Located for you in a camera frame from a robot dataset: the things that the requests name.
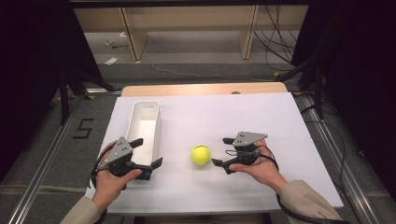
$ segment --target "jacket sleeve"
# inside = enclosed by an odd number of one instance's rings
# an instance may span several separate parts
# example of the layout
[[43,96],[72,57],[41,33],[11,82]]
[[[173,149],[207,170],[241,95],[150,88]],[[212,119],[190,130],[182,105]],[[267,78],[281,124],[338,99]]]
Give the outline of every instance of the jacket sleeve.
[[83,196],[67,213],[61,224],[92,224],[99,220],[100,216],[95,203],[90,198]]
[[[305,216],[342,220],[332,206],[303,180],[287,183],[280,194],[280,201],[291,212]],[[291,224],[304,223],[289,217]]]

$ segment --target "white bin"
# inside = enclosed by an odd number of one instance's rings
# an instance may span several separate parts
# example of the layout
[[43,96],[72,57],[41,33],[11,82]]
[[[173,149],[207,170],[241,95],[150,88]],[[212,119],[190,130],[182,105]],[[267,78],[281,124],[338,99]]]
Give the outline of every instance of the white bin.
[[134,149],[131,158],[136,164],[150,166],[158,159],[161,134],[160,104],[156,101],[134,103],[126,139],[132,142],[143,138],[143,145]]

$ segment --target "gray floor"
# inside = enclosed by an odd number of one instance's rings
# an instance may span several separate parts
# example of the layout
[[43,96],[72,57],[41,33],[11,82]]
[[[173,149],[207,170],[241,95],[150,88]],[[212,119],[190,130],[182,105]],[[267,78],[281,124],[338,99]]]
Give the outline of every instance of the gray floor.
[[[282,33],[282,35],[288,44],[293,45],[294,39],[289,32]],[[274,73],[284,73],[268,66],[265,48],[256,37],[253,38],[250,59],[242,60],[234,32],[149,34],[146,51],[140,62],[132,60],[128,48],[112,49],[105,45],[108,39],[114,41],[113,46],[126,45],[125,37],[120,34],[87,34],[87,39],[105,81],[118,87],[173,83],[251,82],[272,80]],[[279,46],[275,49],[277,52],[283,52]],[[267,54],[267,56],[268,63],[273,67],[282,70],[292,68],[274,54]],[[119,60],[112,65],[105,65],[104,62],[112,57],[119,58]],[[296,81],[286,82],[289,91],[297,90]],[[75,116],[70,120],[70,126],[65,132],[59,151],[45,175],[24,223],[59,223],[78,198],[84,194],[88,174],[97,156],[98,148],[102,145],[117,97],[117,94],[97,94],[93,100],[85,99],[81,102]],[[306,99],[310,98],[309,95],[298,96],[295,101],[303,110],[307,107]],[[330,127],[329,131],[337,146],[345,149],[345,162],[373,207],[378,223],[392,223],[396,220],[395,202],[382,186],[368,161],[355,153],[359,146],[356,145],[342,119],[336,115],[331,99],[325,96],[323,101],[327,102],[323,109],[325,121]],[[314,114],[313,111],[304,113],[304,120],[312,120],[312,114]],[[10,219],[40,166],[40,162],[48,154],[52,140],[60,128],[60,117],[61,105],[55,96],[52,109],[48,111],[46,119],[37,130],[30,148],[22,152],[0,185],[0,223],[7,223]],[[92,128],[92,131],[88,138],[77,139],[76,136],[86,133],[78,130],[82,119],[92,119],[84,123],[84,127]],[[306,123],[331,178],[339,183],[339,169],[318,133],[316,125],[316,123]],[[338,212],[351,223],[358,223],[346,197],[343,195],[341,197],[346,206]],[[285,223],[287,220],[282,212],[272,213],[271,219],[273,223]],[[131,217],[108,216],[106,218],[106,223],[132,223],[132,221]]]

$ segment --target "wrist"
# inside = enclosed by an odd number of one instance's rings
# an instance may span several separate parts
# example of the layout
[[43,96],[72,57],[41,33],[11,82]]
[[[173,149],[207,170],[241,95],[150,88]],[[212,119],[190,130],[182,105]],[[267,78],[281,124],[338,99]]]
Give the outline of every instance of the wrist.
[[276,194],[279,194],[287,183],[288,181],[283,177],[283,175],[279,174],[272,178],[271,182],[268,183],[268,186],[273,189]]
[[92,197],[92,201],[98,208],[101,215],[105,212],[105,210],[111,204],[111,202],[108,202],[107,200],[104,200],[103,198],[104,197],[97,196],[96,194],[94,194]]

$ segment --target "left hand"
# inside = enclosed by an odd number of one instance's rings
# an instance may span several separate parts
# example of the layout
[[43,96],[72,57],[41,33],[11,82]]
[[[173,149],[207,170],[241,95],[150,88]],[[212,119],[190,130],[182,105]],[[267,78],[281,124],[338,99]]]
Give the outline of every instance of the left hand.
[[[108,144],[106,148],[113,146],[116,141]],[[108,153],[102,158],[104,162]],[[92,201],[96,204],[101,214],[108,208],[108,206],[116,200],[124,186],[131,180],[137,178],[142,174],[141,170],[132,170],[128,174],[118,177],[110,173],[109,170],[102,170],[98,172],[96,180],[96,192],[92,197]]]

